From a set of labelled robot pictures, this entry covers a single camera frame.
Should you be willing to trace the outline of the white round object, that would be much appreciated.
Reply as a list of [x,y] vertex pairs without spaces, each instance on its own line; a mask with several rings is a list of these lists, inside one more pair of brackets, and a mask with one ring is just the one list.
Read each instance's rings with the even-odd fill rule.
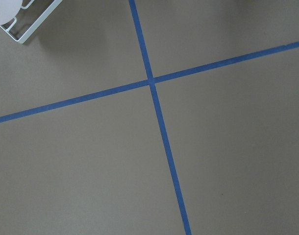
[[0,0],[0,25],[12,20],[19,12],[22,0]]

